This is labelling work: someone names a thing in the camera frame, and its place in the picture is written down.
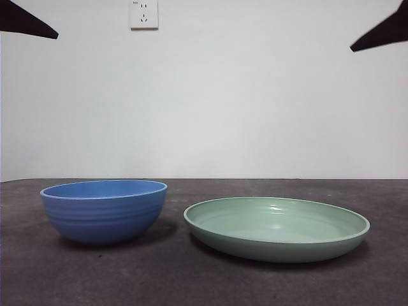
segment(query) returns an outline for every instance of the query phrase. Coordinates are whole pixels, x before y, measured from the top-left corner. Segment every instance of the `blue bowl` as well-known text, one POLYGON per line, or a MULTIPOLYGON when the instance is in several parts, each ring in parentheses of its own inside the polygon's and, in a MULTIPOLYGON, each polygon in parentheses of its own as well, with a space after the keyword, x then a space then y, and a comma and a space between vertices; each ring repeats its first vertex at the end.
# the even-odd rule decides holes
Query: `blue bowl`
POLYGON ((64 237, 114 244, 145 231, 160 214, 167 185, 151 180, 96 180, 40 192, 48 219, 64 237))

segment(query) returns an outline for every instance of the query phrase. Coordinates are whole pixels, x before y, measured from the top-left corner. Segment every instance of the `bowl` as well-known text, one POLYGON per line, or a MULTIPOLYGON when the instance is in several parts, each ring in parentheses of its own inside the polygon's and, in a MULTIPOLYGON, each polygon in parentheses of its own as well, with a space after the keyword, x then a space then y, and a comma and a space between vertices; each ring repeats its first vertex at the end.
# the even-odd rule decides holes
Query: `bowl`
POLYGON ((370 223, 341 207, 287 198, 223 198, 184 211, 192 234, 230 255, 276 263, 341 256, 365 238, 370 223))
POLYGON ((49 221, 64 237, 83 244, 127 240, 160 214, 167 185, 151 180, 96 180, 40 192, 49 221))

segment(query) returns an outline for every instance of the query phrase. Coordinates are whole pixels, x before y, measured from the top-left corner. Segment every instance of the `wall socket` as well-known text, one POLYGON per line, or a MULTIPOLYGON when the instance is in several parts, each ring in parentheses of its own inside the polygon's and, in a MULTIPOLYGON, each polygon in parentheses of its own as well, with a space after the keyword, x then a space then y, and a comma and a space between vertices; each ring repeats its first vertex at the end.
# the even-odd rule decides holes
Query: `wall socket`
POLYGON ((130 29, 158 29, 158 0, 130 1, 130 29))

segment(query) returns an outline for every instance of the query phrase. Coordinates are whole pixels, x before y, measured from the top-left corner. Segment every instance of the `plate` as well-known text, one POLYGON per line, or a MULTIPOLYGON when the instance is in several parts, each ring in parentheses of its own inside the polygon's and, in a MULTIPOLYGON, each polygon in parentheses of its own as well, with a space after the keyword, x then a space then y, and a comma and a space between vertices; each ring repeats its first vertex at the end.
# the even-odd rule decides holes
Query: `plate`
POLYGON ((348 209, 287 198, 223 198, 184 211, 192 234, 230 255, 276 263, 341 256, 364 240, 369 221, 348 209))

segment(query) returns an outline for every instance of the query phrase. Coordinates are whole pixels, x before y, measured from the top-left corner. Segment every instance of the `table surface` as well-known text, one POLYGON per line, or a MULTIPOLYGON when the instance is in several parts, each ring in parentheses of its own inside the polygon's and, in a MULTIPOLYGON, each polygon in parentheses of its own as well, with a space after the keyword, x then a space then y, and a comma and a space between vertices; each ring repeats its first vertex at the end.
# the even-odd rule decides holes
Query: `table surface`
POLYGON ((113 247, 87 247, 53 229, 39 191, 79 179, 1 184, 4 306, 408 305, 408 180, 161 179, 157 222, 113 247), (278 196, 345 207, 371 222, 366 240, 336 259, 262 263, 197 241, 189 205, 228 196, 278 196))

